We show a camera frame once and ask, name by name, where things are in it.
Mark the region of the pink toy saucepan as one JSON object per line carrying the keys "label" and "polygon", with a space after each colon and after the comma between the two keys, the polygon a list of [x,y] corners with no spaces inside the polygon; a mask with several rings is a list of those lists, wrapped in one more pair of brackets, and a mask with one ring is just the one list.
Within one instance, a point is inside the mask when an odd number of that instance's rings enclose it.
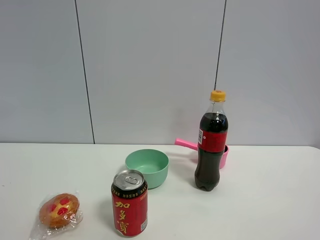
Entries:
{"label": "pink toy saucepan", "polygon": [[[192,149],[192,150],[195,150],[195,151],[198,150],[198,145],[196,143],[193,143],[193,142],[190,142],[190,141],[186,141],[186,140],[183,140],[183,139],[180,139],[180,138],[176,138],[174,144],[177,145],[177,146],[189,148],[189,149]],[[221,157],[221,160],[220,160],[220,165],[219,165],[220,169],[225,167],[228,153],[229,153],[229,147],[226,145],[225,148],[224,148],[224,153],[223,153],[223,155]]]}

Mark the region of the red herbal tea can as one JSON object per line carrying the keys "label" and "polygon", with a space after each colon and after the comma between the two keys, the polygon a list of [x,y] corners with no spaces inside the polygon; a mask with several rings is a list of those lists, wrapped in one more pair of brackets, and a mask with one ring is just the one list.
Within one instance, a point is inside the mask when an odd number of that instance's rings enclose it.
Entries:
{"label": "red herbal tea can", "polygon": [[123,170],[111,185],[114,226],[125,237],[141,234],[148,224],[148,184],[143,174]]}

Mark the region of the green plastic bowl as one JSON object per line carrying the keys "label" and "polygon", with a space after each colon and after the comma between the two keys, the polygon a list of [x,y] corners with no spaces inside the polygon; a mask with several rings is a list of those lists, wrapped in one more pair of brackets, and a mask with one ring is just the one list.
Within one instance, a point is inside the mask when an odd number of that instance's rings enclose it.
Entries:
{"label": "green plastic bowl", "polygon": [[169,158],[159,150],[140,149],[126,157],[125,166],[130,170],[141,172],[148,184],[148,189],[155,189],[167,179]]}

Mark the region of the wrapped fruit pastry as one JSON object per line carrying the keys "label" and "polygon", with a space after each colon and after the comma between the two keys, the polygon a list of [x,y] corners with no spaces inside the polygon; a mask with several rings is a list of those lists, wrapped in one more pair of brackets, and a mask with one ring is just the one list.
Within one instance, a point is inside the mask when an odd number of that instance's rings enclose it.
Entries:
{"label": "wrapped fruit pastry", "polygon": [[53,194],[37,210],[30,240],[47,240],[75,229],[83,220],[78,193]]}

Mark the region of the cola bottle yellow cap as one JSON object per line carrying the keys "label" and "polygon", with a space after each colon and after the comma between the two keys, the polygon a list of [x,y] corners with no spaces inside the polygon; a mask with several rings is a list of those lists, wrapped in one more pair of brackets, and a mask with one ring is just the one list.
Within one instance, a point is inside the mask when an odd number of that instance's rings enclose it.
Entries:
{"label": "cola bottle yellow cap", "polygon": [[199,189],[210,192],[220,181],[220,163],[225,152],[229,123],[224,112],[226,93],[214,90],[210,105],[200,120],[197,153],[198,162],[194,172]]}

